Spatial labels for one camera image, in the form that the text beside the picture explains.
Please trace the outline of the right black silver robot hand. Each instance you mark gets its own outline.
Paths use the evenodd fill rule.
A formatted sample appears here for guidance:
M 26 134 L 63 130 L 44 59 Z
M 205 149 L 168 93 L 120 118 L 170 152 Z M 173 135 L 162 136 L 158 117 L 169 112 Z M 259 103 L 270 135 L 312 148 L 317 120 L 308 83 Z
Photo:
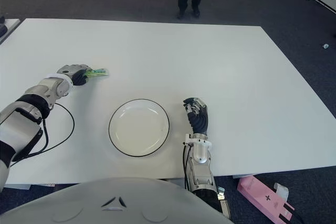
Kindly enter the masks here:
M 187 98 L 183 101 L 183 106 L 193 133 L 207 135 L 207 105 L 200 98 Z

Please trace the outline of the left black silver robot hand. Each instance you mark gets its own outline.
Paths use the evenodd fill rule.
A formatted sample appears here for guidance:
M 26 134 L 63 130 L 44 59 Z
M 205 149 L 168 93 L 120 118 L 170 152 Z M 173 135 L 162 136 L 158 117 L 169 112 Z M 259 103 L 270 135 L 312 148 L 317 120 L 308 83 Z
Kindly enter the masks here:
M 74 86 L 82 86 L 87 83 L 86 72 L 91 70 L 87 65 L 65 65 L 57 73 L 67 75 Z

